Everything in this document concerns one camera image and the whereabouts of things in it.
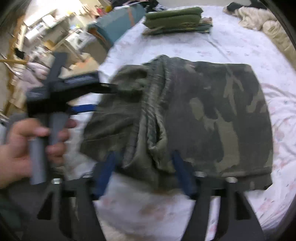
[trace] gray handle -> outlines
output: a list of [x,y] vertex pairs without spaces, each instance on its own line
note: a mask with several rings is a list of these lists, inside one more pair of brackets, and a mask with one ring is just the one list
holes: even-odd
[[69,114],[65,112],[55,112],[50,115],[49,118],[49,128],[50,137],[49,144],[54,145],[59,142],[58,133],[61,131],[69,118]]
[[[47,126],[47,114],[40,114],[34,117],[39,119],[43,126]],[[45,153],[47,143],[47,137],[36,137],[30,141],[29,151],[32,161],[32,177],[30,183],[32,185],[47,181],[49,172],[47,156]]]

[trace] camouflage pants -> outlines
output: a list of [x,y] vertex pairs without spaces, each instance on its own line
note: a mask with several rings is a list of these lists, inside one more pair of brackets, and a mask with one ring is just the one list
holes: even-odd
[[170,155],[195,170],[236,177],[245,190],[271,185],[273,143],[264,95],[245,64],[159,56],[115,75],[84,131],[81,152],[103,161],[120,153],[119,171],[154,188],[178,186]]

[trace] beige blanket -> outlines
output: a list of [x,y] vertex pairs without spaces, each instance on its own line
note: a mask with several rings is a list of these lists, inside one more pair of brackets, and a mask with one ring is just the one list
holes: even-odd
[[262,30],[296,70],[295,48],[285,30],[270,10],[241,7],[234,12],[229,12],[225,7],[223,12],[241,18],[239,25],[244,28],[257,31]]

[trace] stack of folded clothes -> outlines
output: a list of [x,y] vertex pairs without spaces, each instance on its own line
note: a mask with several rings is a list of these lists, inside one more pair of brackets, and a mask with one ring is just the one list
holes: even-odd
[[200,7],[192,7],[147,13],[144,25],[148,29],[143,34],[209,32],[213,26],[212,18],[201,18],[202,12]]

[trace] bed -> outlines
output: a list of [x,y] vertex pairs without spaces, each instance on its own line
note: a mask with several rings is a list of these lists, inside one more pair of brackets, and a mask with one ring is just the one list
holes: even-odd
[[[99,67],[101,81],[108,82],[126,64],[142,64],[158,55],[190,61],[243,63],[252,66],[264,92],[271,118],[274,158],[273,184],[265,191],[246,192],[265,234],[274,230],[296,194],[296,72],[270,39],[259,31],[238,25],[239,19],[222,12],[223,7],[202,6],[204,17],[213,18],[210,34],[177,33],[143,36],[141,20],[110,49]],[[97,103],[101,96],[89,94],[77,104]],[[94,162],[78,152],[83,128],[91,113],[74,116],[80,125],[69,142],[66,171],[70,179],[89,171]],[[144,240],[179,240],[191,215],[193,201],[181,191],[153,193],[149,186],[113,174],[107,193],[95,202],[99,218],[123,233]],[[218,221],[219,198],[211,201],[206,240],[213,239]]]

